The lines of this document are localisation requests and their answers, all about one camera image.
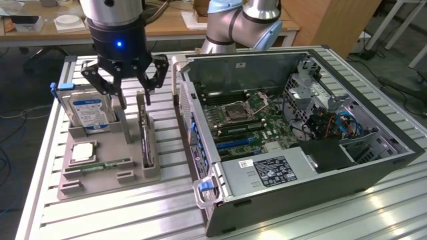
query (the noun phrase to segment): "robotic arm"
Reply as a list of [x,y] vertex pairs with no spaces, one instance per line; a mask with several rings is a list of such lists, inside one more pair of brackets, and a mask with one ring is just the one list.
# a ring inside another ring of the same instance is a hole
[[236,42],[264,51],[282,32],[280,0],[211,0],[203,54],[232,53]]
[[[154,56],[147,49],[146,25],[152,19],[143,19],[142,0],[80,0],[80,3],[98,52],[98,63],[83,65],[84,78],[103,95],[118,96],[122,109],[126,109],[122,79],[136,77],[150,105],[150,94],[163,86],[170,63],[164,54]],[[151,63],[156,72],[148,79],[146,70]],[[112,82],[100,76],[99,68],[111,74]]]

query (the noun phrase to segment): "power supply label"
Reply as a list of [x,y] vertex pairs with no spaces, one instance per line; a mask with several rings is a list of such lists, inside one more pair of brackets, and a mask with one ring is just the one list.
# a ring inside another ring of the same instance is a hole
[[255,161],[254,166],[266,187],[296,180],[296,175],[284,156]]

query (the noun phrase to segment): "white box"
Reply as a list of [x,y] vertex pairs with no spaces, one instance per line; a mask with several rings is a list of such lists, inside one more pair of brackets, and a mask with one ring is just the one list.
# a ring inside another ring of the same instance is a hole
[[351,50],[351,54],[362,53],[364,50],[364,46],[368,45],[368,41],[371,40],[371,35],[367,34],[364,31],[360,33],[358,42]]
[[71,33],[87,29],[84,22],[76,15],[62,15],[55,19],[58,33]]
[[42,16],[11,16],[11,19],[19,32],[40,32],[46,24]]

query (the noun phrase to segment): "table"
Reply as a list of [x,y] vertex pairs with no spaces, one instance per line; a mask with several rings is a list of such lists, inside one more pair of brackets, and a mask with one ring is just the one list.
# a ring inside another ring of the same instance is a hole
[[[206,30],[188,30],[182,18],[182,9],[192,11],[192,4],[184,2],[172,2],[162,17],[146,27],[147,40],[190,40],[204,39]],[[58,12],[66,12],[67,7],[43,7],[40,2],[27,2],[23,11],[31,15],[43,16],[44,19],[55,19]],[[283,31],[280,36],[284,36],[283,46],[291,46],[296,32],[300,26],[291,20],[286,11],[282,11],[280,19],[283,20]],[[40,33],[34,32],[4,32],[4,20],[0,20],[0,47],[28,47],[28,46],[58,46],[91,44],[92,39],[90,31],[78,31],[70,33],[58,33],[54,22],[44,24]]]
[[[330,49],[312,47],[398,127],[427,149],[427,129],[379,91],[372,83]],[[168,59],[187,52],[166,52]],[[67,57],[62,83],[87,83],[82,62],[96,56]],[[148,77],[155,67],[148,68]],[[320,72],[324,84],[338,94],[343,88]],[[127,118],[138,117],[136,79],[123,82]],[[196,207],[192,180],[172,103],[171,70],[163,88],[151,96],[147,112],[155,119],[162,180],[66,201],[56,198],[68,118],[55,100],[40,154],[31,181],[16,239],[168,239],[208,240],[204,220]],[[364,192],[303,209],[211,240],[284,239],[391,239],[427,236],[427,153],[407,167],[392,172]]]
[[[387,25],[390,24],[394,16],[396,15],[400,7],[403,6],[404,3],[408,4],[418,4],[418,6],[415,7],[414,11],[410,13],[410,15],[407,16],[404,22],[402,23],[398,31],[395,32],[395,34],[392,35],[387,45],[386,45],[386,49],[390,50],[396,42],[396,40],[399,39],[402,33],[404,32],[404,30],[407,29],[410,23],[412,22],[414,18],[416,17],[416,15],[419,14],[420,10],[423,9],[427,0],[396,0],[396,3],[387,15],[387,17],[384,18],[371,40],[368,41],[367,45],[366,45],[366,49],[370,50],[374,47],[375,42],[378,41],[383,31],[386,30]],[[423,50],[420,51],[420,53],[418,54],[418,56],[415,57],[414,61],[408,64],[410,68],[414,68],[415,65],[419,63],[419,61],[422,60],[422,58],[425,57],[427,53],[427,45],[423,48]]]

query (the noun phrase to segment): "red cable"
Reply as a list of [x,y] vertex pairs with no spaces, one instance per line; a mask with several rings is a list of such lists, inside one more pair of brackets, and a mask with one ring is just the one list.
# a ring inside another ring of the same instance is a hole
[[328,136],[328,133],[330,133],[330,126],[331,126],[332,118],[334,118],[334,116],[331,116],[331,118],[328,119],[328,123],[327,123],[327,128],[326,128],[326,135],[324,135],[324,137],[327,137],[327,136]]

